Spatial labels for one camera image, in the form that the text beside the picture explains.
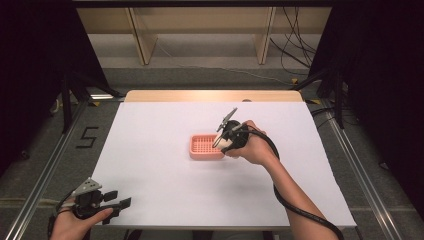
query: forearm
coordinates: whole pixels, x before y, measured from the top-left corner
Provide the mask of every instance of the forearm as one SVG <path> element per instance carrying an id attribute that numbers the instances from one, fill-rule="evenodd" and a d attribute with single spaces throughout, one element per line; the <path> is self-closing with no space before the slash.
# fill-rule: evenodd
<path id="1" fill-rule="evenodd" d="M 304 211 L 325 218 L 276 157 L 265 161 L 263 166 L 270 174 L 278 192 L 287 202 Z M 330 229 L 308 218 L 290 210 L 287 210 L 287 215 L 296 239 L 337 239 L 337 236 Z"/>

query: wrist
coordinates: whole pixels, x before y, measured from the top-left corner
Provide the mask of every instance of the wrist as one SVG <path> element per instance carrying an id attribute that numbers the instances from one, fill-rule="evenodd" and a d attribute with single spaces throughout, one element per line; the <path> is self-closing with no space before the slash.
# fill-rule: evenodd
<path id="1" fill-rule="evenodd" d="M 277 165 L 281 165 L 280 160 L 274 155 L 270 154 L 269 156 L 264 157 L 261 164 L 267 171 L 273 169 Z"/>

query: wire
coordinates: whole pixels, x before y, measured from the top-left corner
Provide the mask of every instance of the wire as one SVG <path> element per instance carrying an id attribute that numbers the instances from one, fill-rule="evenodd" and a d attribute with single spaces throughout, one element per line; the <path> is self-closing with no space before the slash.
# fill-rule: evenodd
<path id="1" fill-rule="evenodd" d="M 285 53 L 286 55 L 289 55 L 291 58 L 293 58 L 294 60 L 296 60 L 298 63 L 302 64 L 303 66 L 310 68 L 306 63 L 300 61 L 297 57 L 291 55 L 290 53 L 288 53 L 287 51 L 285 51 L 284 49 L 282 49 L 280 46 L 278 46 L 274 40 L 272 38 L 270 38 L 269 40 L 271 40 L 271 42 L 283 53 Z"/>
<path id="2" fill-rule="evenodd" d="M 349 114 L 349 115 L 343 115 L 343 116 L 353 116 L 353 117 L 355 117 L 355 115 L 353 115 L 353 114 Z M 349 124 L 349 125 L 352 125 L 352 126 L 361 126 L 361 123 L 359 123 L 359 121 L 358 120 L 356 120 L 356 122 L 355 123 L 353 123 L 353 122 L 349 122 L 349 121 L 347 121 L 346 119 L 344 119 L 343 118 L 343 121 L 345 122 L 345 123 L 347 123 L 347 124 Z"/>
<path id="3" fill-rule="evenodd" d="M 333 118 L 335 118 L 335 117 L 331 117 L 331 118 L 328 118 L 327 120 L 325 120 L 323 123 L 321 123 L 318 127 L 317 127 L 317 129 L 319 129 L 322 125 L 324 125 L 325 123 L 327 123 L 328 121 L 330 121 L 331 119 L 333 119 Z"/>
<path id="4" fill-rule="evenodd" d="M 295 74 L 295 75 L 304 75 L 304 76 L 307 76 L 308 74 L 307 73 L 295 73 L 295 72 L 292 72 L 292 71 L 289 71 L 289 70 L 287 70 L 286 69 L 286 67 L 284 67 L 284 63 L 283 63 L 283 56 L 284 56 L 284 53 L 285 54 L 287 54 L 287 55 L 289 55 L 289 56 L 291 56 L 293 59 L 297 59 L 297 58 L 294 58 L 294 56 L 293 55 L 291 55 L 291 54 L 289 54 L 288 52 L 286 52 L 285 50 L 283 50 L 283 49 L 281 49 L 279 46 L 277 46 L 277 48 L 279 48 L 280 50 L 281 50 L 281 56 L 280 56 L 280 63 L 281 63 L 281 67 L 283 67 L 283 70 L 284 71 L 286 71 L 286 72 L 288 72 L 288 73 L 290 73 L 290 74 Z M 299 62 L 302 64 L 302 65 L 304 65 L 304 66 L 306 66 L 307 68 L 309 68 L 309 66 L 308 65 L 306 65 L 305 63 L 303 63 L 303 62 L 301 62 L 300 60 L 299 60 Z"/>
<path id="5" fill-rule="evenodd" d="M 75 191 L 75 189 L 72 189 L 71 191 L 69 191 L 63 198 L 62 200 L 59 201 L 59 203 L 56 205 L 55 207 L 55 213 L 54 215 L 57 216 L 57 213 L 59 212 L 60 208 L 62 207 L 63 203 L 72 195 L 72 193 Z"/>
<path id="6" fill-rule="evenodd" d="M 355 216 L 352 213 L 351 213 L 351 215 L 352 215 L 353 220 L 355 220 L 355 222 L 356 222 Z M 359 229 L 358 226 L 355 227 L 355 231 L 356 231 L 356 234 L 358 235 L 359 240 L 363 240 L 364 237 L 362 236 L 361 230 Z"/>
<path id="7" fill-rule="evenodd" d="M 314 111 L 311 111 L 311 115 L 312 117 L 315 117 L 316 115 L 323 113 L 323 112 L 327 112 L 329 110 L 334 110 L 334 107 L 329 107 L 329 108 L 320 108 Z"/>
<path id="8" fill-rule="evenodd" d="M 288 16 L 288 14 L 287 14 L 287 12 L 286 12 L 286 9 L 285 9 L 285 7 L 283 7 L 283 11 L 284 11 L 284 14 L 286 15 L 286 18 L 287 18 L 287 21 L 289 22 L 289 24 L 290 24 L 290 28 L 291 28 L 291 33 L 290 33 L 290 36 L 289 37 L 287 37 L 287 35 L 286 34 L 284 34 L 285 35 L 285 37 L 287 38 L 287 42 L 286 42 L 286 45 L 285 45 L 285 47 L 287 46 L 287 43 L 288 42 L 290 42 L 290 43 L 292 43 L 295 47 L 298 47 L 298 48 L 300 48 L 301 50 L 302 50 L 302 52 L 303 52 L 303 56 L 305 57 L 305 59 L 306 59 L 306 62 L 307 62 L 307 64 L 308 64 L 308 66 L 310 67 L 310 64 L 312 63 L 312 59 L 311 59 L 311 57 L 308 55 L 308 52 L 309 53 L 313 53 L 313 54 L 315 54 L 315 52 L 316 52 L 316 50 L 313 48 L 313 47 L 311 47 L 310 45 L 308 45 L 303 39 L 302 39 L 302 37 L 301 37 L 301 35 L 300 35 L 300 27 L 299 27 L 299 19 L 298 19 L 298 17 L 299 17 L 299 7 L 295 7 L 295 21 L 294 21 L 294 23 L 292 24 L 292 21 L 290 20 L 290 18 L 289 18 L 289 16 Z M 299 44 L 300 44 L 300 46 L 297 46 L 296 44 L 294 44 L 292 41 L 291 41 L 291 36 L 292 35 L 295 35 L 295 37 L 297 38 L 297 40 L 298 40 L 298 42 L 299 42 Z"/>
<path id="9" fill-rule="evenodd" d="M 223 68 L 223 67 L 217 67 L 217 68 L 211 68 L 211 67 L 202 67 L 202 66 L 191 66 L 191 65 L 182 65 L 182 64 L 179 64 L 179 63 L 177 63 L 176 61 L 175 61 L 175 59 L 174 59 L 174 56 L 172 56 L 169 52 L 167 52 L 160 44 L 159 44 L 159 42 L 158 43 L 156 43 L 157 44 L 157 46 L 166 54 L 166 55 L 168 55 L 171 59 L 172 59 L 172 61 L 174 62 L 174 64 L 176 65 L 176 66 L 178 66 L 178 67 L 184 67 L 184 68 L 202 68 L 202 69 L 221 69 L 221 70 L 225 70 L 225 71 L 229 71 L 229 72 L 234 72 L 234 73 L 242 73 L 242 74 L 247 74 L 247 75 L 250 75 L 250 76 L 253 76 L 253 77 L 257 77 L 257 78 L 261 78 L 261 79 L 267 79 L 267 80 L 274 80 L 274 81 L 277 81 L 277 82 L 280 82 L 280 83 L 282 83 L 282 84 L 285 84 L 285 85 L 288 85 L 288 86 L 294 86 L 294 84 L 292 84 L 292 83 L 287 83 L 287 82 L 284 82 L 283 80 L 280 80 L 280 79 L 278 79 L 278 78 L 273 78 L 273 77 L 265 77 L 265 76 L 260 76 L 260 75 L 256 75 L 256 74 L 253 74 L 253 73 L 250 73 L 250 72 L 247 72 L 247 71 L 241 71 L 241 70 L 235 70 L 235 69 L 229 69 L 229 68 Z"/>
<path id="10" fill-rule="evenodd" d="M 59 216 L 59 214 L 64 213 L 64 212 L 72 212 L 72 210 L 71 209 L 62 210 L 62 211 L 57 213 L 57 216 Z"/>

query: gray floor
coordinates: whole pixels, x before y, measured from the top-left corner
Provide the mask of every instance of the gray floor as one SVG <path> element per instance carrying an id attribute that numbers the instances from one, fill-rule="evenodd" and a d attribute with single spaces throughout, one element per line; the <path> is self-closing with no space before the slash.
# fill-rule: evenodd
<path id="1" fill-rule="evenodd" d="M 132 36 L 91 35 L 99 61 L 110 85 L 121 92 L 131 89 L 288 89 L 293 78 L 304 75 L 287 73 L 282 69 L 280 52 L 270 45 L 267 62 L 258 65 L 249 35 L 164 35 L 148 66 L 141 66 Z M 281 36 L 273 36 L 284 45 Z M 316 47 L 318 35 L 305 36 Z M 302 53 L 290 46 L 287 51 L 299 58 Z M 307 68 L 284 57 L 284 67 L 296 73 L 307 73 Z M 305 99 L 317 99 L 319 82 L 302 90 Z M 87 106 L 77 121 L 60 162 L 55 168 L 38 207 L 22 239 L 47 239 L 47 219 L 54 201 L 91 175 L 113 122 L 118 101 L 102 101 L 98 106 Z M 311 110 L 322 108 L 308 104 Z M 345 130 L 355 152 L 364 166 L 372 185 L 400 230 L 403 239 L 422 239 L 424 222 L 408 201 L 390 171 L 379 167 L 379 154 L 368 139 L 360 123 L 348 109 L 343 112 Z M 346 239 L 386 239 L 369 201 L 352 170 L 349 160 L 336 137 L 333 120 L 326 113 L 315 117 L 334 176 L 358 224 L 357 229 L 344 229 Z M 18 215 L 22 203 L 30 195 L 44 166 L 61 137 L 62 112 L 47 119 L 31 148 L 28 160 L 13 163 L 0 179 L 0 238 L 5 237 Z M 81 139 L 86 127 L 97 127 L 87 132 L 96 137 L 92 148 Z M 122 239 L 125 230 L 95 227 L 92 239 Z M 280 239 L 292 239 L 289 231 L 281 232 Z M 150 231 L 145 239 L 188 239 L 188 231 Z"/>

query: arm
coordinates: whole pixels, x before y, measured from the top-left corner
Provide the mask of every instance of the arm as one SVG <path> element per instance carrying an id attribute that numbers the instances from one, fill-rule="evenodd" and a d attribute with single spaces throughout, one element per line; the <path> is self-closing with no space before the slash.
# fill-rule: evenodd
<path id="1" fill-rule="evenodd" d="M 246 124 L 249 128 L 259 130 L 252 121 L 247 121 Z M 242 156 L 253 164 L 263 166 L 285 200 L 302 210 L 324 218 L 317 206 L 292 179 L 265 140 L 250 134 L 245 147 L 227 151 L 226 155 L 231 157 Z M 287 210 L 287 215 L 296 239 L 337 239 L 337 236 L 330 229 L 312 220 L 290 210 Z"/>

